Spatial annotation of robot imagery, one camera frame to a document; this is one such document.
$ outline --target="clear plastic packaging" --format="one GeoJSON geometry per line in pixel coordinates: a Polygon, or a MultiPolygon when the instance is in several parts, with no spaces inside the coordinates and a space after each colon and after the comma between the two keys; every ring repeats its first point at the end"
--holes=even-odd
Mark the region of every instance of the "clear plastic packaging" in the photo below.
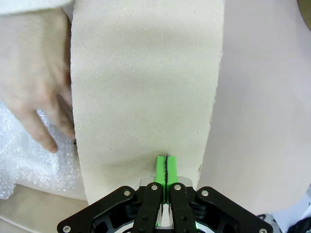
{"type": "Polygon", "coordinates": [[[58,145],[52,154],[35,142],[0,101],[0,199],[14,191],[16,180],[27,180],[47,190],[67,191],[80,177],[73,141],[67,139],[38,110],[58,145]]]}

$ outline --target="black object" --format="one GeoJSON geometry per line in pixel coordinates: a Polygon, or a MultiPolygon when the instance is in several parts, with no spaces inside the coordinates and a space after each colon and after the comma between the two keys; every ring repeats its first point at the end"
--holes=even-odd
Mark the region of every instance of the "black object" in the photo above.
{"type": "Polygon", "coordinates": [[[163,186],[150,183],[137,191],[123,186],[63,220],[58,233],[114,233],[134,222],[124,233],[204,233],[196,222],[215,233],[273,233],[273,228],[211,187],[197,192],[182,183],[169,189],[173,229],[156,227],[163,211],[163,186]]]}
{"type": "Polygon", "coordinates": [[[295,225],[291,226],[287,233],[306,233],[311,230],[311,217],[300,220],[295,225]]]}

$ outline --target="silver screw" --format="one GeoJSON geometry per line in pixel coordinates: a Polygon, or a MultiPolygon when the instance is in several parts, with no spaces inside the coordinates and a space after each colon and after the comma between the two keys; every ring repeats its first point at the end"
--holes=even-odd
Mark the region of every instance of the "silver screw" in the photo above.
{"type": "Polygon", "coordinates": [[[180,186],[179,184],[176,184],[176,185],[174,186],[174,189],[175,189],[175,190],[180,190],[180,189],[181,189],[181,186],[180,186]]]}
{"type": "Polygon", "coordinates": [[[128,190],[126,190],[126,191],[124,192],[124,195],[129,196],[129,195],[131,195],[131,192],[128,191],[128,190]]]}
{"type": "Polygon", "coordinates": [[[207,197],[208,196],[208,191],[203,190],[201,194],[202,194],[203,197],[207,197]]]}
{"type": "Polygon", "coordinates": [[[68,233],[68,232],[70,232],[71,231],[71,227],[70,226],[65,226],[65,227],[63,227],[63,232],[64,233],[68,233]]]}

